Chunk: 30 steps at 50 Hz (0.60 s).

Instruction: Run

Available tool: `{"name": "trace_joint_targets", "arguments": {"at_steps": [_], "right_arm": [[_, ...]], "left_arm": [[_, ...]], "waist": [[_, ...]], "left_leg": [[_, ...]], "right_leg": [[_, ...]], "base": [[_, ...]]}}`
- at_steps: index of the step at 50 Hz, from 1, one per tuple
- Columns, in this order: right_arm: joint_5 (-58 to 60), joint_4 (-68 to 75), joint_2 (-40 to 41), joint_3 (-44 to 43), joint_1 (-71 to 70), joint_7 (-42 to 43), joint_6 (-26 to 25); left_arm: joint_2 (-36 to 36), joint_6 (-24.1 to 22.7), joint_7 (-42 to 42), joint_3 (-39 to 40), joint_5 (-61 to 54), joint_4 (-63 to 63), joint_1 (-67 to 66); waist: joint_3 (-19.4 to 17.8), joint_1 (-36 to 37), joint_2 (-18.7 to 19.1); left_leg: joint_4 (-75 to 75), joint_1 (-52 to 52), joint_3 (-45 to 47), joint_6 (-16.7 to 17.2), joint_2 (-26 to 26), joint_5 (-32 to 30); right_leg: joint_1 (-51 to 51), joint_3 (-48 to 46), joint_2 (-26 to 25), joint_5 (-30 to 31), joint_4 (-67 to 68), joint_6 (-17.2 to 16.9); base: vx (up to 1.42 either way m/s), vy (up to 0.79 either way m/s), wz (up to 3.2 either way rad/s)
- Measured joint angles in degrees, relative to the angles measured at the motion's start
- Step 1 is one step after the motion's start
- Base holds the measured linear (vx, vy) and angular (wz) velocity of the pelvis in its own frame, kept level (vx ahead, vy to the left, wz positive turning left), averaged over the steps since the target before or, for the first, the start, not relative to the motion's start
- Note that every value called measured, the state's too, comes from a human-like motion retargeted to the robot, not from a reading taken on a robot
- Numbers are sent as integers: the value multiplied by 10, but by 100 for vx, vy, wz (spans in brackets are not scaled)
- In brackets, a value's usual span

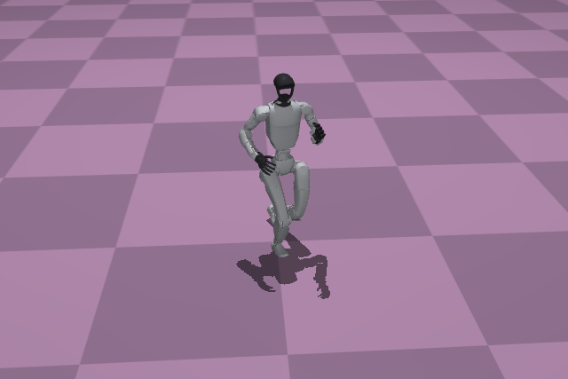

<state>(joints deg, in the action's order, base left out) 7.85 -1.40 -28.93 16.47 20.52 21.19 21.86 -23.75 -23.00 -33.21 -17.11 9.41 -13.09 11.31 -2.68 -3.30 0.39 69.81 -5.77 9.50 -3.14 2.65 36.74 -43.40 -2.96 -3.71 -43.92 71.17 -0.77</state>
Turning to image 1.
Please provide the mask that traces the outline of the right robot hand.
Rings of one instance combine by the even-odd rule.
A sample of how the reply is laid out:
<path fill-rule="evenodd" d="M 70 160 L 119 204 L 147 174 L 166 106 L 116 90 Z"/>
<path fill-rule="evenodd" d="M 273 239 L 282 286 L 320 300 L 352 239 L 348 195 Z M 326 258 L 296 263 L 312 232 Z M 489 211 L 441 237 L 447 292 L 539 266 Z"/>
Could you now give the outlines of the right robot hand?
<path fill-rule="evenodd" d="M 269 176 L 270 176 L 271 174 L 267 173 L 265 170 L 267 170 L 267 171 L 269 171 L 269 172 L 271 172 L 271 173 L 272 173 L 272 171 L 271 171 L 271 170 L 268 170 L 266 167 L 268 167 L 268 168 L 270 168 L 270 169 L 272 169 L 272 170 L 275 170 L 275 168 L 269 166 L 267 163 L 269 163 L 269 164 L 271 164 L 271 165 L 273 165 L 273 166 L 276 166 L 276 164 L 274 164 L 274 163 L 272 163 L 272 162 L 269 162 L 266 158 L 273 159 L 273 157 L 270 156 L 270 155 L 263 155 L 263 154 L 260 153 L 260 152 L 257 152 L 257 153 L 258 153 L 258 155 L 257 155 L 256 158 L 255 158 L 256 163 L 258 163 L 258 166 L 259 166 L 259 168 L 262 170 L 263 173 L 265 173 L 266 175 L 269 175 Z M 266 166 L 266 167 L 265 167 L 265 166 Z"/>

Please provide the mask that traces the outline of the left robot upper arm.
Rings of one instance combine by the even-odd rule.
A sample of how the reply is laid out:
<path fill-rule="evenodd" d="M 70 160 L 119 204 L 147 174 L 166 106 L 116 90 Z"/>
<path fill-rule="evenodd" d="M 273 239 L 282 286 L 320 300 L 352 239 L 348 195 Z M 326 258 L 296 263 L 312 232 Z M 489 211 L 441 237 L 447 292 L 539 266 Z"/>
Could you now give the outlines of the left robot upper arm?
<path fill-rule="evenodd" d="M 307 121 L 308 125 L 312 129 L 312 131 L 310 132 L 312 135 L 316 130 L 315 126 L 312 123 L 313 122 L 318 123 L 317 118 L 313 113 L 312 107 L 308 103 L 306 102 L 298 102 L 298 103 L 301 107 L 302 114 L 304 114 L 304 119 Z"/>

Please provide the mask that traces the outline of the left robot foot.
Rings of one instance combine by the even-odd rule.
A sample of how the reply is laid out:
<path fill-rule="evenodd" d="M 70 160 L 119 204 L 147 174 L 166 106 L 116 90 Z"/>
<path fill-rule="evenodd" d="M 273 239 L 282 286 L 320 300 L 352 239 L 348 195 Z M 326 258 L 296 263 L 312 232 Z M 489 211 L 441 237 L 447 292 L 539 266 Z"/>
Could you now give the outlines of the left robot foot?
<path fill-rule="evenodd" d="M 274 209 L 274 207 L 273 207 L 272 204 L 267 207 L 267 211 L 268 211 L 268 213 L 269 213 L 269 215 L 270 215 L 270 217 L 271 217 L 271 221 L 272 221 L 272 224 L 273 224 L 274 221 L 275 221 L 275 216 L 277 216 L 277 215 L 273 215 L 272 209 Z M 274 213 L 275 213 L 275 212 L 274 212 Z M 276 214 L 276 213 L 275 213 L 275 214 Z"/>

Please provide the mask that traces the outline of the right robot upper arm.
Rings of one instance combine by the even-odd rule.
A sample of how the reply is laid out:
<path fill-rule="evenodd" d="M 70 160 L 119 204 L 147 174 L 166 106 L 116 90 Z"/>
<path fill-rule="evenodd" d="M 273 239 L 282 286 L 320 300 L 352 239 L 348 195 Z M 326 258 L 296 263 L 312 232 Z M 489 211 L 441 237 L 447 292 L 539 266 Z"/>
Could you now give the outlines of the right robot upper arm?
<path fill-rule="evenodd" d="M 259 106 L 253 110 L 252 115 L 248 118 L 241 130 L 244 130 L 247 138 L 252 138 L 253 130 L 260 122 L 263 122 L 269 116 L 270 109 L 268 106 Z M 241 131 L 240 130 L 240 131 Z"/>

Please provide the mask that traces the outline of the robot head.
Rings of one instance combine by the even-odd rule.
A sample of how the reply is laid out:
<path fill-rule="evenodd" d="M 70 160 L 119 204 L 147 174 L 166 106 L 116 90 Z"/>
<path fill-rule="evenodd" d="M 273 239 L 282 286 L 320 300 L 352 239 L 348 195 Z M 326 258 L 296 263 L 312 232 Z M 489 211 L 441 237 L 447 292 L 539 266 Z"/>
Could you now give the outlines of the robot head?
<path fill-rule="evenodd" d="M 278 99 L 276 99 L 275 101 L 273 101 L 273 103 L 280 101 L 281 104 L 277 104 L 280 107 L 288 107 L 291 104 L 291 101 L 288 103 L 288 100 L 291 99 L 293 92 L 294 92 L 294 87 L 295 87 L 295 83 L 292 79 L 292 77 L 288 74 L 279 74 L 276 75 L 273 83 L 276 87 L 276 91 L 278 93 Z M 280 94 L 280 90 L 283 89 L 291 89 L 290 94 Z"/>

